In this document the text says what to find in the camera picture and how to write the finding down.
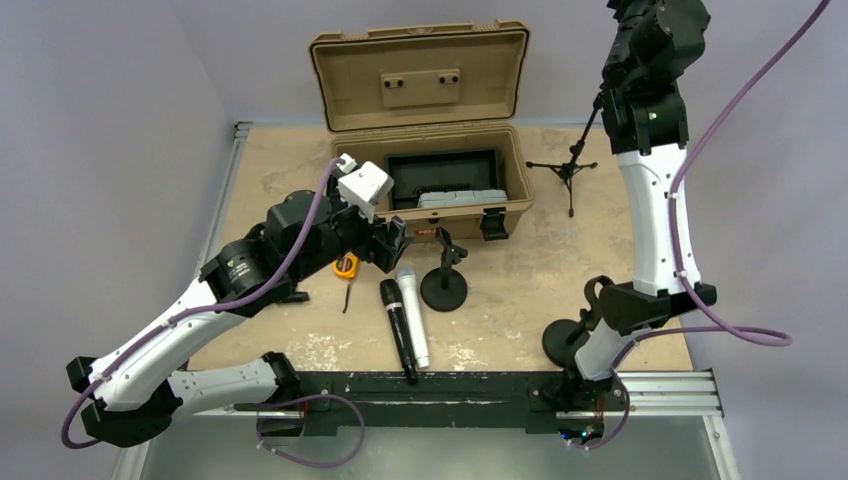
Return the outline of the black tripod mic stand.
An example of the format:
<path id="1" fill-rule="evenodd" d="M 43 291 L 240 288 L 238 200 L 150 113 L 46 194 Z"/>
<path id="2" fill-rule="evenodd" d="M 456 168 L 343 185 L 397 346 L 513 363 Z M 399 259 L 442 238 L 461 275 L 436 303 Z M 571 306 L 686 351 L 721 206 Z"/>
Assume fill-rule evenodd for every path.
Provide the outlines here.
<path id="1" fill-rule="evenodd" d="M 575 215 L 575 210 L 573 206 L 573 178 L 585 169 L 595 169 L 598 167 L 597 162 L 593 163 L 580 163 L 579 158 L 585 148 L 587 137 L 592 129 L 593 124 L 595 123 L 596 117 L 598 113 L 601 111 L 603 106 L 602 92 L 599 91 L 595 96 L 592 102 L 592 112 L 586 122 L 586 125 L 579 137 L 579 139 L 572 144 L 568 151 L 570 154 L 570 159 L 567 162 L 561 163 L 559 165 L 550 164 L 550 163 L 537 163 L 526 161 L 525 166 L 528 169 L 532 168 L 546 168 L 551 170 L 563 185 L 566 187 L 568 192 L 568 217 L 573 218 Z"/>

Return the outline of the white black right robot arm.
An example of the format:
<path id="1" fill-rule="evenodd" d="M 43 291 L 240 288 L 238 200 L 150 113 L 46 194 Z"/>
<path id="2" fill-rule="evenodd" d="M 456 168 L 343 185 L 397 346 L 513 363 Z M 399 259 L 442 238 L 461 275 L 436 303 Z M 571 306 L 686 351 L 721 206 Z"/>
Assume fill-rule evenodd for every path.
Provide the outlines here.
<path id="1" fill-rule="evenodd" d="M 689 132 L 677 85 L 704 53 L 710 15 L 700 1 L 607 6 L 617 30 L 601 72 L 602 122 L 628 195 L 634 267 L 631 281 L 601 288 L 597 326 L 561 381 L 576 407 L 599 396 L 628 343 L 717 301 L 692 252 L 682 180 Z"/>

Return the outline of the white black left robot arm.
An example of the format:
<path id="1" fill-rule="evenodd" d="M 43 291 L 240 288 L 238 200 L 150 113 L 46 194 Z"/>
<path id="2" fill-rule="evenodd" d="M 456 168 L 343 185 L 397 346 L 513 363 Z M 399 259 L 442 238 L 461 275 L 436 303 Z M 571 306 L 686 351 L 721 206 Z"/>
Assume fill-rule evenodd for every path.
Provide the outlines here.
<path id="1" fill-rule="evenodd" d="M 359 208 L 310 190 L 290 194 L 269 208 L 265 221 L 225 245 L 133 339 L 100 358 L 80 356 L 67 365 L 79 395 L 69 418 L 81 421 L 89 445 L 128 448 L 197 412 L 235 404 L 289 407 L 300 381 L 281 353 L 217 370 L 189 370 L 186 363 L 345 255 L 390 272 L 411 242 L 398 217 L 369 220 Z"/>

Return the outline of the white handheld microphone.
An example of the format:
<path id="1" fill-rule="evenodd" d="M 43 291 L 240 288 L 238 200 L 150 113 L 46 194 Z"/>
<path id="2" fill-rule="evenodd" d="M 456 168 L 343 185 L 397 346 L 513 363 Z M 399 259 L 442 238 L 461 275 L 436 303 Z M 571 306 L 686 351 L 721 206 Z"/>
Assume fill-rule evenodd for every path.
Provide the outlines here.
<path id="1" fill-rule="evenodd" d="M 411 266 L 400 267 L 396 281 L 401 292 L 413 355 L 418 369 L 430 367 L 429 348 L 418 292 L 418 277 Z"/>

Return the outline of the black handheld microphone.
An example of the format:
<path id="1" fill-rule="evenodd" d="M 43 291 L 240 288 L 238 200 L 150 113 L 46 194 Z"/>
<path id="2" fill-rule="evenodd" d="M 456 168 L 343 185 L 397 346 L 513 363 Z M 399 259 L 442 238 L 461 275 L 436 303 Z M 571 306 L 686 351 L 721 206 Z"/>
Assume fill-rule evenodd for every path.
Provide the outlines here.
<path id="1" fill-rule="evenodd" d="M 385 279 L 380 282 L 379 289 L 406 382 L 409 385 L 416 385 L 418 382 L 416 360 L 400 287 L 394 279 Z"/>

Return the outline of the black round-base mic stand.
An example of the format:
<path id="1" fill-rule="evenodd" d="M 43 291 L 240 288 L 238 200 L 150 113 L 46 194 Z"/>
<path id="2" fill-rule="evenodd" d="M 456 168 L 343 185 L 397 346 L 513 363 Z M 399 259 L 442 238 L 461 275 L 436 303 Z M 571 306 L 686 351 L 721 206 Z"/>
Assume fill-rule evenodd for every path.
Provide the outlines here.
<path id="1" fill-rule="evenodd" d="M 467 299 L 467 281 L 454 266 L 468 256 L 468 251 L 456 245 L 444 227 L 437 228 L 436 240 L 443 248 L 440 266 L 425 275 L 420 294 L 430 309 L 446 313 L 459 309 Z"/>

